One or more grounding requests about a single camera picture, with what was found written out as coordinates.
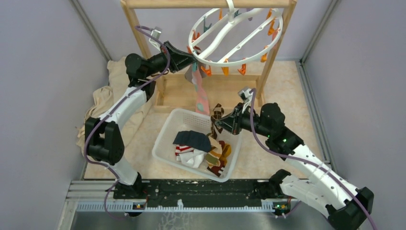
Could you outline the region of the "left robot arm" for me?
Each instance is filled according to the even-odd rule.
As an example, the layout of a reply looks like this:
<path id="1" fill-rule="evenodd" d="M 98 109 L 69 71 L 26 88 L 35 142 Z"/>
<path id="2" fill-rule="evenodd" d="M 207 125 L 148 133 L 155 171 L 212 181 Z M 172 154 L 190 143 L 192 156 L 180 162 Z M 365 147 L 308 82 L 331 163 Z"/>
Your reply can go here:
<path id="1" fill-rule="evenodd" d="M 146 59 L 132 53 L 125 58 L 129 85 L 122 97 L 98 118 L 85 122 L 84 157 L 92 164 L 108 168 L 131 198 L 144 191 L 141 175 L 124 157 L 121 131 L 127 121 L 154 95 L 156 80 L 167 71 L 175 73 L 196 62 L 196 58 L 175 48 L 170 42 L 161 44 L 160 53 Z"/>

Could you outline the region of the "beige striped ribbed sock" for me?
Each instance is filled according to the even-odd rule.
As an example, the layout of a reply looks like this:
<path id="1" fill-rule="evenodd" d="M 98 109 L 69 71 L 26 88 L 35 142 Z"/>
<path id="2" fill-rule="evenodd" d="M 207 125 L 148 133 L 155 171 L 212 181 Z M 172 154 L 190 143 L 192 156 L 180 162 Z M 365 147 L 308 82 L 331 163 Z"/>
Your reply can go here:
<path id="1" fill-rule="evenodd" d="M 217 177 L 220 177 L 227 162 L 227 156 L 224 155 L 224 147 L 226 144 L 222 140 L 216 141 L 211 136 L 208 136 L 208 138 L 211 144 L 211 150 L 204 157 L 207 163 L 207 170 Z"/>

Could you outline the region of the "dark blue sock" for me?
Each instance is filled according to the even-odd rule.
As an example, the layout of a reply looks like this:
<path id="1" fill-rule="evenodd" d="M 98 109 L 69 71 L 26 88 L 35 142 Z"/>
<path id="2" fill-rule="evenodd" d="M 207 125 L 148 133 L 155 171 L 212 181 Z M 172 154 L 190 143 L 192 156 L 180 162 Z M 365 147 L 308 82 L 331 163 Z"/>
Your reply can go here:
<path id="1" fill-rule="evenodd" d="M 209 138 L 205 134 L 192 130 L 178 132 L 173 144 L 190 146 L 204 152 L 209 152 L 212 147 Z"/>

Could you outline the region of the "red white striped sock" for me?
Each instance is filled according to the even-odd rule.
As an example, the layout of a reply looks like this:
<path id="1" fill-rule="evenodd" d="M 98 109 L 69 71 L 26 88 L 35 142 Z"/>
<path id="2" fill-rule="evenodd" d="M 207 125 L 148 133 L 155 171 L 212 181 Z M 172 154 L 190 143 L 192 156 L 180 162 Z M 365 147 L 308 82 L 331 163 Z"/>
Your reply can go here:
<path id="1" fill-rule="evenodd" d="M 182 153 L 193 152 L 194 148 L 186 145 L 175 145 L 175 155 L 179 156 Z"/>

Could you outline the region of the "argyle brown sock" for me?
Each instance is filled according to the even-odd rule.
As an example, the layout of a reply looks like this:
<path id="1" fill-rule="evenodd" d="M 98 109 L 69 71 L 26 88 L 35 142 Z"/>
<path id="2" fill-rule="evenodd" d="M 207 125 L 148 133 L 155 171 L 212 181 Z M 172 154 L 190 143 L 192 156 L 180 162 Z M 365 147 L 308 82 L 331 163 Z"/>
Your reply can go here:
<path id="1" fill-rule="evenodd" d="M 211 137 L 213 139 L 217 139 L 218 134 L 221 134 L 223 132 L 223 128 L 216 125 L 215 122 L 217 120 L 219 120 L 220 118 L 222 118 L 222 116 L 224 115 L 224 112 L 225 111 L 224 111 L 222 105 L 219 103 L 213 108 L 213 114 L 210 117 L 210 119 L 211 119 Z"/>

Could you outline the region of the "pink sock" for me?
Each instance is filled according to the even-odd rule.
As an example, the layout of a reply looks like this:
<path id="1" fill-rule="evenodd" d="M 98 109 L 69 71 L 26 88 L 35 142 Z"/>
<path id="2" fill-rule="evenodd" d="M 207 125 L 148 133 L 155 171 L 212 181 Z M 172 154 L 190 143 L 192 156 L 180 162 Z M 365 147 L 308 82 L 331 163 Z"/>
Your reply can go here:
<path id="1" fill-rule="evenodd" d="M 202 85 L 202 76 L 199 71 L 198 62 L 193 63 L 192 65 L 192 83 L 194 85 L 196 96 L 195 111 L 202 115 L 210 115 L 209 102 L 207 94 L 203 89 Z"/>

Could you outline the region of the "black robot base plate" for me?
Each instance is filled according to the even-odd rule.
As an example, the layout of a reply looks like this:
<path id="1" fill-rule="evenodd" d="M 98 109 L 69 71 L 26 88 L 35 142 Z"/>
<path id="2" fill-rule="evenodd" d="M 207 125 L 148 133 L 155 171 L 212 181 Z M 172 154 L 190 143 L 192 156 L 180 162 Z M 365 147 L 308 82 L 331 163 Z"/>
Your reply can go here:
<path id="1" fill-rule="evenodd" d="M 266 199 L 282 199 L 280 185 L 290 176 L 278 170 L 271 178 L 213 180 L 150 179 L 137 180 L 134 185 L 118 183 L 113 190 L 115 199 L 145 199 L 147 207 L 175 207 L 179 200 L 187 208 L 260 207 Z"/>

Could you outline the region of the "mustard yellow sock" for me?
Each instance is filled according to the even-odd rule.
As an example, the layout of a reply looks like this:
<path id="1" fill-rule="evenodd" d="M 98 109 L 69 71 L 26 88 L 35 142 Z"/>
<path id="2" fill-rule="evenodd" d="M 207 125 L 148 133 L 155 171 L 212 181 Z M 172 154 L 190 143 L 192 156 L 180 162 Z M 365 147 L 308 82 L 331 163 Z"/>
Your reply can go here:
<path id="1" fill-rule="evenodd" d="M 227 144 L 222 140 L 220 140 L 219 143 L 222 147 L 222 155 L 220 156 L 219 160 L 224 166 L 226 166 L 227 158 L 231 154 L 231 146 L 230 146 L 230 144 Z"/>

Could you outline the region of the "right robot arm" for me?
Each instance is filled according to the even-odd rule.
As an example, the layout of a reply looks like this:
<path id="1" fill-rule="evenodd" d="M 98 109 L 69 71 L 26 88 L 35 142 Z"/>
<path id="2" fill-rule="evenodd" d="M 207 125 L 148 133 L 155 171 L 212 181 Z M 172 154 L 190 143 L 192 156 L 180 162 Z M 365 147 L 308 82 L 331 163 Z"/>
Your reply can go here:
<path id="1" fill-rule="evenodd" d="M 358 188 L 334 172 L 285 125 L 285 115 L 277 103 L 267 103 L 260 113 L 239 103 L 232 113 L 216 120 L 215 125 L 233 135 L 241 130 L 267 137 L 258 144 L 267 152 L 300 170 L 307 178 L 299 179 L 286 170 L 278 170 L 268 182 L 274 197 L 292 196 L 319 211 L 336 230 L 357 230 L 365 220 L 373 229 L 371 212 L 374 194 Z"/>

